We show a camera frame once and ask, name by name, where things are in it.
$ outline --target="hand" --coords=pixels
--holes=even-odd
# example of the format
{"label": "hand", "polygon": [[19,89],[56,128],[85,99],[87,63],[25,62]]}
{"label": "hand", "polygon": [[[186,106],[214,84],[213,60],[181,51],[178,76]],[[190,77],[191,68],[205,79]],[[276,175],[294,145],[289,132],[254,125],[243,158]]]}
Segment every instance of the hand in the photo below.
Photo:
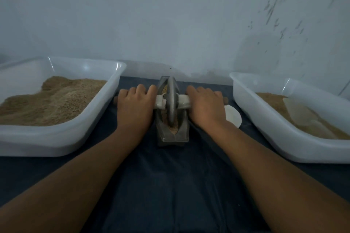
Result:
{"label": "hand", "polygon": [[137,88],[121,89],[118,95],[117,129],[143,137],[151,125],[156,96],[155,85],[151,85],[147,93],[141,84]]}
{"label": "hand", "polygon": [[190,98],[192,121],[207,133],[217,124],[226,123],[224,101],[220,91],[213,92],[211,89],[204,89],[188,86],[186,90]]}

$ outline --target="person's left arm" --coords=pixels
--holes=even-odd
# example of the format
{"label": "person's left arm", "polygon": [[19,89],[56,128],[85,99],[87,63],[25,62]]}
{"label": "person's left arm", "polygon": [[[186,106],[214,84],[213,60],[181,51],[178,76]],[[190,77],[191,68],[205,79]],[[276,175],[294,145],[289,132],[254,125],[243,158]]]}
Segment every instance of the person's left arm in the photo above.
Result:
{"label": "person's left arm", "polygon": [[148,130],[157,89],[120,90],[118,127],[0,208],[0,232],[81,231],[112,175]]}

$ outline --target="grinder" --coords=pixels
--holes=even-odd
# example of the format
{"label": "grinder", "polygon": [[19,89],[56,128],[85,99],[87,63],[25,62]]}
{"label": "grinder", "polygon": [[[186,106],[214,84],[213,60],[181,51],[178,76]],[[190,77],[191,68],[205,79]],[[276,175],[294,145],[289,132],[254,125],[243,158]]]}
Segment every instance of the grinder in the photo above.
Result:
{"label": "grinder", "polygon": [[[224,105],[228,104],[227,97],[223,101]],[[118,97],[114,98],[113,103],[118,103]],[[180,94],[175,78],[162,76],[154,104],[158,146],[183,146],[189,141],[187,109],[190,107],[189,97]]]}

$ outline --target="person's left hand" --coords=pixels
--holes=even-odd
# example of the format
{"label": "person's left hand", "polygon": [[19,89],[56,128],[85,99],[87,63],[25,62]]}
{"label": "person's left hand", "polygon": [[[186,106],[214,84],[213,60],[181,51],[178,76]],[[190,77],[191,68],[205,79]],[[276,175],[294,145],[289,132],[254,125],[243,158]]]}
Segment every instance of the person's left hand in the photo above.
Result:
{"label": "person's left hand", "polygon": [[155,85],[151,85],[147,93],[141,84],[137,88],[121,89],[118,95],[117,129],[143,137],[151,125],[156,96]]}

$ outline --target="person's right arm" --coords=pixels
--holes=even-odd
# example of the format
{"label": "person's right arm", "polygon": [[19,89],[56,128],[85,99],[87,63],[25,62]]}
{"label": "person's right arm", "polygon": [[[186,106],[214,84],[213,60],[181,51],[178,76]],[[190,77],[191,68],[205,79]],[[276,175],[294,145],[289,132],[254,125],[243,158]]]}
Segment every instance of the person's right arm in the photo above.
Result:
{"label": "person's right arm", "polygon": [[228,155],[273,232],[350,232],[350,204],[226,121],[220,92],[187,94],[190,118]]}

